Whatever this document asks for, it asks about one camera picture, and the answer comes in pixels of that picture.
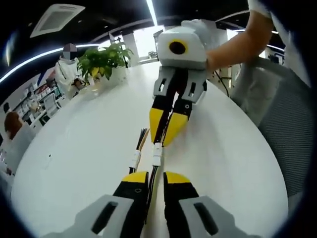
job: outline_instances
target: white table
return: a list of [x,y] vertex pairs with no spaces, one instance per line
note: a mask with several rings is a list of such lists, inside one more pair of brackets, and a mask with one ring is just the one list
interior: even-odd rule
[[[128,69],[126,85],[96,99],[76,96],[38,133],[11,195],[37,236],[70,227],[79,211],[113,194],[128,174],[140,129],[149,127],[158,71],[159,62]],[[149,136],[142,170],[152,170]],[[287,217],[286,188],[269,145],[242,110],[210,83],[188,126],[166,147],[164,170],[188,177],[200,195],[218,202],[249,234],[269,237]],[[147,237],[169,237],[162,183]]]

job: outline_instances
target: ceiling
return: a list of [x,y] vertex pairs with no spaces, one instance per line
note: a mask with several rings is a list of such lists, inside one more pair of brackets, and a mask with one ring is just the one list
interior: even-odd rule
[[[30,38],[43,13],[49,6],[56,3],[81,5],[85,9],[59,32]],[[218,20],[248,9],[247,0],[196,0],[187,1],[186,4],[182,0],[153,0],[153,5],[159,25],[176,25],[184,19],[195,18]],[[8,1],[6,2],[6,8],[13,10],[8,15],[2,14],[0,16],[2,22],[0,77],[19,63],[39,53],[63,47],[67,43],[89,43],[96,38],[98,39],[97,43],[100,43],[107,40],[107,36],[103,38],[98,38],[98,36],[105,34],[107,31],[135,21],[151,19],[146,0],[64,0],[63,2],[28,0],[19,3]],[[237,29],[237,26],[245,27],[247,20],[248,13],[245,13],[225,19],[218,22],[217,25],[223,29]],[[133,30],[152,25],[151,21],[143,22],[121,29],[118,34],[128,34]],[[279,36],[274,35],[274,37],[277,37],[277,39],[273,39],[272,44],[281,47]],[[11,49],[9,54],[5,54],[6,49]],[[9,65],[6,62],[5,55],[10,55]],[[41,60],[35,60],[3,81],[0,84],[0,103],[32,76],[54,66],[58,57],[59,53],[56,53],[43,57]]]

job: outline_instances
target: air conditioner vent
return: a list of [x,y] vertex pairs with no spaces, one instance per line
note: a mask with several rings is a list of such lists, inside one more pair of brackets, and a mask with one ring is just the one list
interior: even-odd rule
[[36,24],[30,38],[60,31],[71,19],[84,9],[85,7],[78,5],[51,5]]

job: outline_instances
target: woman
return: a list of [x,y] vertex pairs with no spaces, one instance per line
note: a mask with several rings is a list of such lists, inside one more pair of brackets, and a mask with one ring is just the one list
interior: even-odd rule
[[23,126],[19,115],[16,112],[7,113],[4,121],[4,129],[10,140],[13,140],[17,132]]

